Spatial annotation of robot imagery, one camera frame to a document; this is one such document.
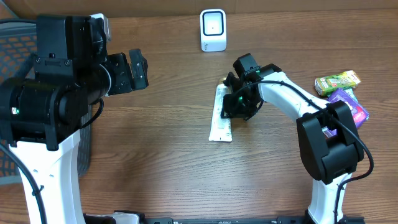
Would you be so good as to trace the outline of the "white cream tube gold cap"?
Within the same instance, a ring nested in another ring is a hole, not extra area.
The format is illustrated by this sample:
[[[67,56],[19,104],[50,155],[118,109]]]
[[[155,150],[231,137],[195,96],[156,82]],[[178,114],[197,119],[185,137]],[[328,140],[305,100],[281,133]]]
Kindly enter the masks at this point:
[[[225,80],[225,78],[221,78],[216,86],[211,129],[208,138],[209,141],[232,141],[231,120],[229,118],[221,117],[221,111],[223,109],[223,97],[230,92],[229,88],[223,84]]]

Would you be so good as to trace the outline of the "green tea carton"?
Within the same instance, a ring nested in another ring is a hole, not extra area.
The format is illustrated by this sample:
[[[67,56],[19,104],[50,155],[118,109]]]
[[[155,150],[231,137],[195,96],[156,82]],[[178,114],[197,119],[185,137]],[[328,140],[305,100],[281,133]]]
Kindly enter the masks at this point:
[[[356,88],[360,83],[361,80],[356,72],[349,70],[337,75],[316,78],[314,87],[320,96],[327,96],[339,88]]]

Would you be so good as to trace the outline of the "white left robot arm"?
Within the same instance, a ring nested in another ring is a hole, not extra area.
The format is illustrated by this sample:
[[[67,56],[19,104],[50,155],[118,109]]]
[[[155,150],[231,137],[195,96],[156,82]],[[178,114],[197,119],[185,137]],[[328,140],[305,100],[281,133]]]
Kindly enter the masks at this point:
[[[22,174],[31,223],[144,223],[138,212],[85,214],[78,151],[82,121],[104,97],[147,88],[139,49],[109,54],[102,13],[36,19],[37,51],[1,84],[1,149]]]

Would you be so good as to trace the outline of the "teal snack packet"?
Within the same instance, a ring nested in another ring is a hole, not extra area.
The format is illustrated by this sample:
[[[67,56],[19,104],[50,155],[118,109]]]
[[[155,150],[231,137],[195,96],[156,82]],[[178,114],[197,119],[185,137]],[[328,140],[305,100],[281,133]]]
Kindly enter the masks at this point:
[[[345,91],[352,99],[354,99],[354,101],[358,102],[358,99],[357,99],[357,97],[355,96],[354,91],[353,91],[352,88],[344,89],[344,91]]]

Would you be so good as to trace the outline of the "purple snack packet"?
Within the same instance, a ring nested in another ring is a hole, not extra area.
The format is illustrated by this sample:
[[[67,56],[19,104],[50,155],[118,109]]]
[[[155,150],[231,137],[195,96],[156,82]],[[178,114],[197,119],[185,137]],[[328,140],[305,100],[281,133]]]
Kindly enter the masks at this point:
[[[346,103],[350,108],[357,129],[369,119],[368,111],[359,102],[354,101],[344,89],[338,88],[333,93],[324,95],[324,97],[327,97],[329,103],[335,103],[337,101]]]

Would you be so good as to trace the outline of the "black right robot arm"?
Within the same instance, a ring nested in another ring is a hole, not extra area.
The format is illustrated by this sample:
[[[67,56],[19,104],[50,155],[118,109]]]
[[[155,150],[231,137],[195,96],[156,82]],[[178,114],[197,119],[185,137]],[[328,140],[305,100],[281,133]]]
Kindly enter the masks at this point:
[[[251,54],[238,57],[224,85],[222,118],[251,119],[268,102],[297,125],[302,163],[313,179],[312,200],[299,223],[364,223],[342,212],[345,188],[364,158],[351,111],[342,101],[329,103],[293,83],[273,63],[264,67]]]

